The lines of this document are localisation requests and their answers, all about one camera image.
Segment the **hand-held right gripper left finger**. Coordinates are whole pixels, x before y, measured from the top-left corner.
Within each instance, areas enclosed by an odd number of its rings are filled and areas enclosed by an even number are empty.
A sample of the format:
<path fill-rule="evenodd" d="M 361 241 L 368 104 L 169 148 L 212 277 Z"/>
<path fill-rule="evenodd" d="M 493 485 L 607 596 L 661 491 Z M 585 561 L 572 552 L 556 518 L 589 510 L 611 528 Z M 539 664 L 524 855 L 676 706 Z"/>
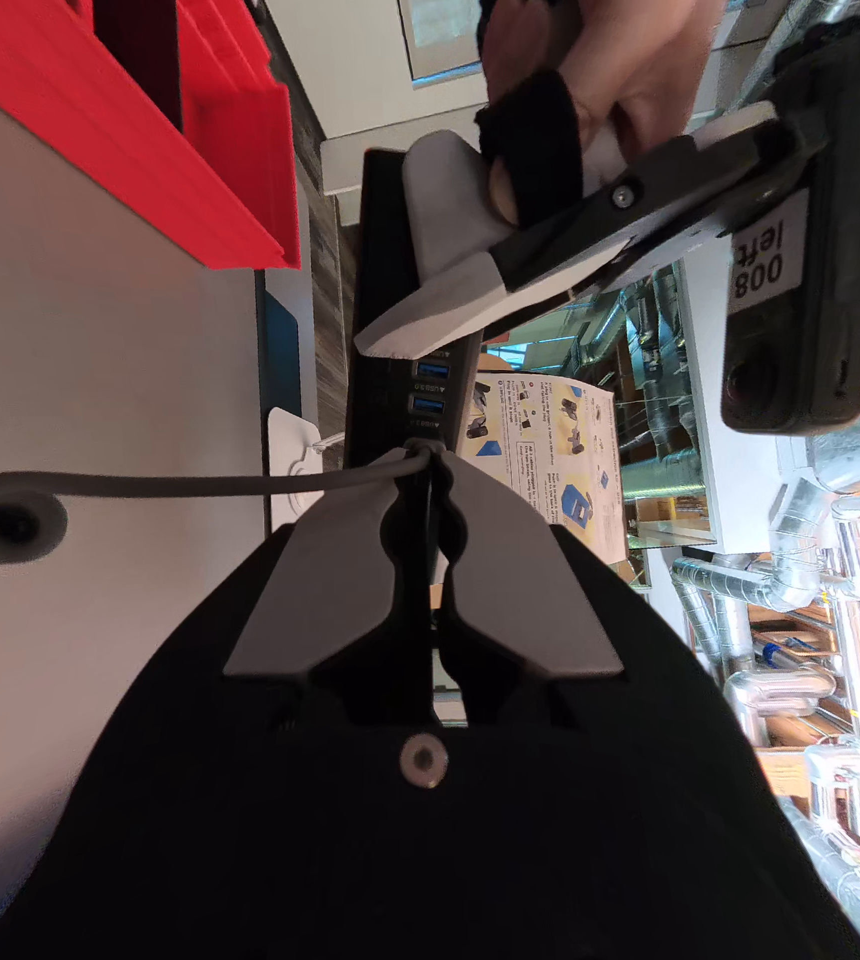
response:
<path fill-rule="evenodd" d="M 390 615 L 395 568 L 380 531 L 395 480 L 329 490 L 304 512 L 223 668 L 305 677 Z"/>

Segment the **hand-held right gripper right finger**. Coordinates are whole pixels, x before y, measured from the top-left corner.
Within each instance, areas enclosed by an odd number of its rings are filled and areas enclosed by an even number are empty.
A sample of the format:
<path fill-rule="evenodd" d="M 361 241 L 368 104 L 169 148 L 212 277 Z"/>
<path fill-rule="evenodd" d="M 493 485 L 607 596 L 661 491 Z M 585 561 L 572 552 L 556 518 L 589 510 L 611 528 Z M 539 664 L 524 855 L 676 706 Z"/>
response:
<path fill-rule="evenodd" d="M 624 666 L 541 514 L 455 454 L 437 462 L 458 522 L 447 570 L 458 621 L 548 679 L 620 675 Z"/>

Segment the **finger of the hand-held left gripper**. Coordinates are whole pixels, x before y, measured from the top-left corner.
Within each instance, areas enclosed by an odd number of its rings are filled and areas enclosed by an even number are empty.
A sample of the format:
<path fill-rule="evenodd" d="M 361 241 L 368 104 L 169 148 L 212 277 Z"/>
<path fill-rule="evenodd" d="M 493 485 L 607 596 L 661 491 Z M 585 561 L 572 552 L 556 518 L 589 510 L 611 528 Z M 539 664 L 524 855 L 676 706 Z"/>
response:
<path fill-rule="evenodd" d="M 511 291 L 493 254 L 477 251 L 384 311 L 354 344 L 370 358 L 417 359 L 472 334 L 490 340 L 565 301 L 574 282 L 565 261 Z"/>

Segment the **black usb hub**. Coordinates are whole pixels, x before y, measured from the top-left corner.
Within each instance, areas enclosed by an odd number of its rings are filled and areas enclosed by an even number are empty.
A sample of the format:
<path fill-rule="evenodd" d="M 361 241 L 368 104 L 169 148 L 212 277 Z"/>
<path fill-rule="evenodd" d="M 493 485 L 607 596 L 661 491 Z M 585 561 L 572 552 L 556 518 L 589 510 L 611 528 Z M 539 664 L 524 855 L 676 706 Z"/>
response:
<path fill-rule="evenodd" d="M 367 357 L 364 331 L 419 287 L 403 186 L 404 154 L 364 156 L 354 318 L 348 353 L 343 462 L 369 464 L 411 438 L 457 452 L 476 381 L 481 336 L 473 334 L 417 359 Z"/>

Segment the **red plastic bin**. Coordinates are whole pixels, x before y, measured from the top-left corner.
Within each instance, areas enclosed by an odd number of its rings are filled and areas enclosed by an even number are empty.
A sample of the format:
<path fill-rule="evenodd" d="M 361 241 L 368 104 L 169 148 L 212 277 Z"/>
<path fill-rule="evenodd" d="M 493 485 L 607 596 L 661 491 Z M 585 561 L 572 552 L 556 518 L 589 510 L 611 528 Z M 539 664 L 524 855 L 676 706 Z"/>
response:
<path fill-rule="evenodd" d="M 256 3 L 175 1 L 180 132 L 97 39 L 93 2 L 0 2 L 0 109 L 203 266 L 298 270 L 290 97 Z"/>

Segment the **person's left hand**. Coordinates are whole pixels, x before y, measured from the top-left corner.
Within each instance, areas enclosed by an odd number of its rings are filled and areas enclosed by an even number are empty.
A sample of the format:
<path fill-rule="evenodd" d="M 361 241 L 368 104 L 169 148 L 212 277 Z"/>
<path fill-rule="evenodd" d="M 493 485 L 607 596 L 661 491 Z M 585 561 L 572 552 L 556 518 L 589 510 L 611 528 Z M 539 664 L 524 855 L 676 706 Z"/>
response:
<path fill-rule="evenodd" d="M 491 202 L 528 228 L 594 187 L 606 129 L 630 162 L 685 130 L 724 1 L 484 1 L 488 103 L 475 118 Z"/>

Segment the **printed instruction poster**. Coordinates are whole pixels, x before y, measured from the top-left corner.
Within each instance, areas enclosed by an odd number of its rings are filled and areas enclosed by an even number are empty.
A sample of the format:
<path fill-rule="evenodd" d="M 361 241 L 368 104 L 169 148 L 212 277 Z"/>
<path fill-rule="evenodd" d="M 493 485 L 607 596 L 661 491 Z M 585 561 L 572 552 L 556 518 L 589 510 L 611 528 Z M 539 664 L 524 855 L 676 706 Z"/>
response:
<path fill-rule="evenodd" d="M 605 564 L 628 560 L 611 391 L 558 375 L 480 370 L 458 454 Z"/>

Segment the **white stand base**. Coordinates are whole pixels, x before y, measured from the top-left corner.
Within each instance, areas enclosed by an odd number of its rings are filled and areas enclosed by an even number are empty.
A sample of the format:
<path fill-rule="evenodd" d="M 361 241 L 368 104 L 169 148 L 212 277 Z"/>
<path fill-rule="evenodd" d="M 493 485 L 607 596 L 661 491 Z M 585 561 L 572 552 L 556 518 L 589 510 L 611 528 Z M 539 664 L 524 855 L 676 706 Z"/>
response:
<path fill-rule="evenodd" d="M 299 477 L 321 474 L 324 454 L 341 448 L 344 437 L 343 432 L 323 437 L 316 425 L 274 407 L 267 415 L 268 475 Z M 270 532 L 296 522 L 323 495 L 322 490 L 272 495 L 268 500 Z"/>

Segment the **dark blue panel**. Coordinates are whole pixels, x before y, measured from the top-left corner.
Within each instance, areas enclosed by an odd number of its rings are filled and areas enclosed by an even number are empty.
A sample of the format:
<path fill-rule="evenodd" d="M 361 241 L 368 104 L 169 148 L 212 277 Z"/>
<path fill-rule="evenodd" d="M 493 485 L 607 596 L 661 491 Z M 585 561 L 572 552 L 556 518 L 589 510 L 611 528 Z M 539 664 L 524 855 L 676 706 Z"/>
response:
<path fill-rule="evenodd" d="M 299 329 L 292 313 L 265 293 L 265 394 L 267 409 L 302 416 Z"/>

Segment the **silver ventilation pipes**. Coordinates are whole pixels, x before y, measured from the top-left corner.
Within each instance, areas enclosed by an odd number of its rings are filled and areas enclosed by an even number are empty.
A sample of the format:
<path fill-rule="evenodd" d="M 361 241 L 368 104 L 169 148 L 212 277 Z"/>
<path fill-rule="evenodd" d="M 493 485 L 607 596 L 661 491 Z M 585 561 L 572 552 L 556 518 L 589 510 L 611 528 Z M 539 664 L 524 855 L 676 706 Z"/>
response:
<path fill-rule="evenodd" d="M 782 444 L 764 558 L 681 558 L 693 638 L 818 876 L 860 933 L 860 418 Z"/>

